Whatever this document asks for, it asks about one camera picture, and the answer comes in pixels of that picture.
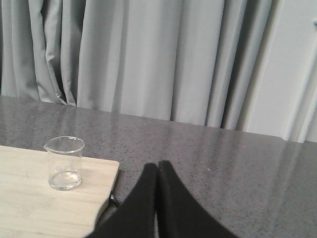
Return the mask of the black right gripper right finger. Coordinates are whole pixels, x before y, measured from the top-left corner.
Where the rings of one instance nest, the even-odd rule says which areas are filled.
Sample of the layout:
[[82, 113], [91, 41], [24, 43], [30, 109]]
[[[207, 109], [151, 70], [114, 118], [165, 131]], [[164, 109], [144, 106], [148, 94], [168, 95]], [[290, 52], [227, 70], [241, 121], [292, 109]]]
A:
[[158, 164], [158, 234], [160, 238], [235, 238], [191, 195], [171, 162]]

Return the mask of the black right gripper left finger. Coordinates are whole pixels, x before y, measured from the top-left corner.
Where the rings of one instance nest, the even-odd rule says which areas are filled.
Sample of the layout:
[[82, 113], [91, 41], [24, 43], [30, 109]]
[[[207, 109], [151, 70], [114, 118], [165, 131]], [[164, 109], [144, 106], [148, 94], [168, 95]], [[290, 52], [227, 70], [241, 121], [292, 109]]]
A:
[[89, 238], [153, 238], [158, 168], [153, 163], [143, 171], [124, 202]]

